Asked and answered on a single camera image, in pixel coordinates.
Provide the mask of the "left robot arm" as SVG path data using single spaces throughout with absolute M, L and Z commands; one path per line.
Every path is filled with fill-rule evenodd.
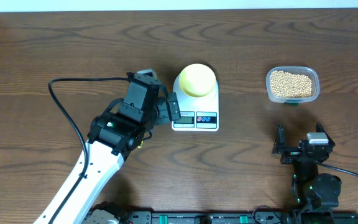
M 80 137 L 82 152 L 36 223 L 81 223 L 109 179 L 129 154 L 152 137 L 153 128 L 180 118 L 175 93 L 167 91 L 152 69 L 129 72 L 124 98 L 110 102 Z

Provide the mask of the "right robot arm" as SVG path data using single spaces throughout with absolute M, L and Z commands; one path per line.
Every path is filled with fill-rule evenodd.
M 281 155 L 282 164 L 293 166 L 291 190 L 298 201 L 298 207 L 284 214 L 282 222 L 335 224 L 333 208 L 339 206 L 342 182 L 338 176 L 318 170 L 318 164 L 327 160 L 333 151 L 334 141 L 320 123 L 316 124 L 316 131 L 308 133 L 297 146 L 287 146 L 281 124 L 277 125 L 276 132 L 272 152 Z

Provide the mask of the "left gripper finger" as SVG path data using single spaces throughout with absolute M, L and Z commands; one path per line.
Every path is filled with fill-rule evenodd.
M 157 79 L 157 73 L 151 68 L 145 70 L 139 70 L 135 73 L 135 78 L 140 80 L 150 79 L 150 78 Z
M 181 118 L 178 98 L 175 92 L 168 94 L 168 117 L 170 121 L 177 121 Z

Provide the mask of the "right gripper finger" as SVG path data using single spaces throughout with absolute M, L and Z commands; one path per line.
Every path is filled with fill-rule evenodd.
M 277 135 L 275 139 L 275 150 L 282 150 L 286 146 L 284 128 L 281 124 L 276 127 Z
M 329 136 L 329 134 L 325 131 L 325 129 L 323 128 L 323 125 L 320 122 L 316 123 L 316 132 L 317 133 L 324 133 L 326 135 L 327 139 L 328 139 L 328 145 L 334 145 L 334 141 Z

